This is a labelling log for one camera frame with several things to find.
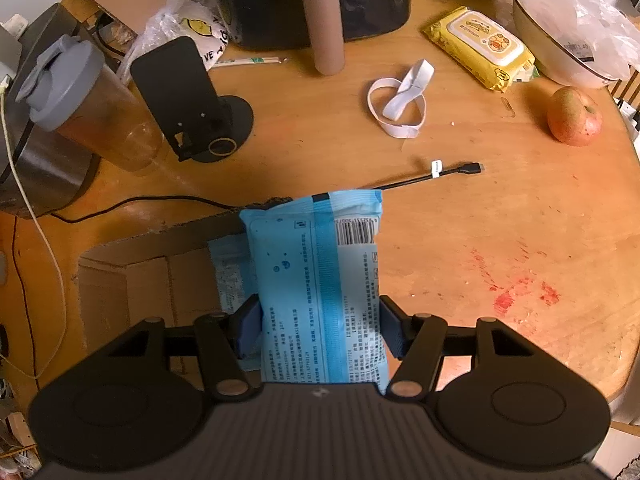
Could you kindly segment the brown cardboard box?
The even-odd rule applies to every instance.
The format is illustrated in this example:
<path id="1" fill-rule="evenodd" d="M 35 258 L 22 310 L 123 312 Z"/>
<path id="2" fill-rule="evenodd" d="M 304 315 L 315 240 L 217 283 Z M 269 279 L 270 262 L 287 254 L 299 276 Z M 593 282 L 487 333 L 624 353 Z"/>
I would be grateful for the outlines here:
<path id="1" fill-rule="evenodd" d="M 89 353 L 145 318 L 186 326 L 222 312 L 208 242 L 245 233 L 239 208 L 114 240 L 78 259 L 79 315 Z"/>

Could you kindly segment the blue wipes packet with barcode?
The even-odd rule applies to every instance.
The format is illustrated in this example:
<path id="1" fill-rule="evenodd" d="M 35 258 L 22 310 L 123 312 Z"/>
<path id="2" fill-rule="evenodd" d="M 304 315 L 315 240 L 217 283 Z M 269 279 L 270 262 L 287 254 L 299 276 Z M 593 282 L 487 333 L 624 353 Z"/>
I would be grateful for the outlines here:
<path id="1" fill-rule="evenodd" d="M 390 381 L 380 329 L 379 190 L 241 212 L 262 307 L 262 380 Z"/>

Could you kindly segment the black phone stand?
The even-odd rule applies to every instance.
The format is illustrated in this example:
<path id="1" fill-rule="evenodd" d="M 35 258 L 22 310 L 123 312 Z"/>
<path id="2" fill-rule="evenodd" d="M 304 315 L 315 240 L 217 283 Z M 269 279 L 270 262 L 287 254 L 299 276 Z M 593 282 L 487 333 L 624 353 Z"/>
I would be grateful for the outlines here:
<path id="1" fill-rule="evenodd" d="M 180 162 L 219 162 L 252 133 L 250 104 L 216 92 L 195 42 L 187 36 L 136 58 L 130 75 Z"/>

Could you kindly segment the silver rice cooker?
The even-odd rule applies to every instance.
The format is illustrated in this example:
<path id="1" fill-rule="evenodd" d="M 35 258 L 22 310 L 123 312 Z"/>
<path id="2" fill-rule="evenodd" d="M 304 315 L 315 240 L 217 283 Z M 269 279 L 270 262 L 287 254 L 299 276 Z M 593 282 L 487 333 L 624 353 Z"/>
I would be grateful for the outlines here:
<path id="1" fill-rule="evenodd" d="M 55 3 L 28 25 L 21 36 L 22 52 L 15 79 L 6 92 L 6 125 L 13 161 L 29 200 L 24 202 L 8 163 L 1 152 L 1 210 L 27 219 L 29 209 L 37 216 L 63 209 L 87 191 L 100 159 L 79 144 L 56 132 L 45 132 L 29 119 L 28 105 L 15 97 L 37 56 L 64 34 L 89 37 L 88 32 L 62 4 Z"/>

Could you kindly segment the white elastic band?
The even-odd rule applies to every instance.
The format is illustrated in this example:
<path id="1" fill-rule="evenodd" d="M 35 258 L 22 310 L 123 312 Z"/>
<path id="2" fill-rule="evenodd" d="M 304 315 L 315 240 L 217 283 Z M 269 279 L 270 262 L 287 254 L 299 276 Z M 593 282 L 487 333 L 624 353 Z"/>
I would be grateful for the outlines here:
<path id="1" fill-rule="evenodd" d="M 424 91 L 435 73 L 434 66 L 425 58 L 414 64 L 402 79 L 380 78 L 372 82 L 367 92 L 367 107 L 381 129 L 394 139 L 415 139 L 426 119 L 426 99 Z M 382 113 L 373 105 L 372 96 L 378 90 L 393 89 L 394 96 L 385 104 Z M 415 124 L 401 124 L 399 119 L 407 106 L 416 104 L 420 112 L 420 120 Z"/>

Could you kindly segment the red apple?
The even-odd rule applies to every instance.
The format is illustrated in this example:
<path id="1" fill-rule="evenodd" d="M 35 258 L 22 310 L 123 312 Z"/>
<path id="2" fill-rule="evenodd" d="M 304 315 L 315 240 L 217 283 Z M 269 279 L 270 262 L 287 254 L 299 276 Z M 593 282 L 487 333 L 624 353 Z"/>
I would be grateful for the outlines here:
<path id="1" fill-rule="evenodd" d="M 602 130 L 602 114 L 596 102 L 574 87 L 556 90 L 547 108 L 552 136 L 571 146 L 589 145 Z"/>

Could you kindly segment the yellow wet wipes pack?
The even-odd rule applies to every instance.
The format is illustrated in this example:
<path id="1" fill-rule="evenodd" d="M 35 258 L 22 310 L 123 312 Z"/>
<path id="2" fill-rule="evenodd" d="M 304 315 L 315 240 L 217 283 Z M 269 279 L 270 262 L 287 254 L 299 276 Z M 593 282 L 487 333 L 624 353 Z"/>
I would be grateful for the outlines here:
<path id="1" fill-rule="evenodd" d="M 538 76 L 536 58 L 520 38 L 466 6 L 444 14 L 421 32 L 488 90 L 506 92 L 514 82 Z"/>

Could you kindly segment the shaker bottle grey lid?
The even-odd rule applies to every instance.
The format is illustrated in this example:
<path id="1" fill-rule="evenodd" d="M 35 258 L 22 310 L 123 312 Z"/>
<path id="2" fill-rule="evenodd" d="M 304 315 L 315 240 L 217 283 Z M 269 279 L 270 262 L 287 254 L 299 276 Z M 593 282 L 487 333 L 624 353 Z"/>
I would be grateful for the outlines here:
<path id="1" fill-rule="evenodd" d="M 105 64 L 91 41 L 63 35 L 36 59 L 17 91 L 29 118 L 122 170 L 152 165 L 163 135 L 146 106 Z"/>

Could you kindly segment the white bowl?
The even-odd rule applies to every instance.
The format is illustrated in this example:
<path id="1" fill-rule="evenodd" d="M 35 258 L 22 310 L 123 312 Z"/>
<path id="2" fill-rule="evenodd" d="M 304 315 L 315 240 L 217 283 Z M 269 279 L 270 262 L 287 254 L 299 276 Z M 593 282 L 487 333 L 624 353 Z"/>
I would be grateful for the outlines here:
<path id="1" fill-rule="evenodd" d="M 616 82 L 594 70 L 545 32 L 518 0 L 513 0 L 513 21 L 518 36 L 536 58 L 538 70 L 557 84 L 599 89 Z"/>

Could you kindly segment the white plastic bag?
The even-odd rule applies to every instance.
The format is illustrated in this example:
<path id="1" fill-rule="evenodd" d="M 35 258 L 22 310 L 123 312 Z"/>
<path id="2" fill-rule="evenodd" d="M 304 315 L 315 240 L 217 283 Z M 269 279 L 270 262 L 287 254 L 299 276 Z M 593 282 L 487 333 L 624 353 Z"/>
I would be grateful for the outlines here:
<path id="1" fill-rule="evenodd" d="M 231 32 L 219 0 L 163 0 L 160 10 L 146 21 L 142 33 L 129 47 L 116 75 L 129 84 L 134 60 L 182 36 L 195 42 L 205 69 L 211 70 L 226 52 Z"/>

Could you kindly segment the clear plastic bag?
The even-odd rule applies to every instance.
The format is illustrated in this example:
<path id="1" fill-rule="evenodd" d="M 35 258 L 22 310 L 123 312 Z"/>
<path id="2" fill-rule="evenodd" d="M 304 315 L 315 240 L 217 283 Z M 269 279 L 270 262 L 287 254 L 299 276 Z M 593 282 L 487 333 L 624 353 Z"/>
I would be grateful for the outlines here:
<path id="1" fill-rule="evenodd" d="M 518 0 L 556 41 L 616 80 L 639 67 L 639 29 L 605 0 Z"/>

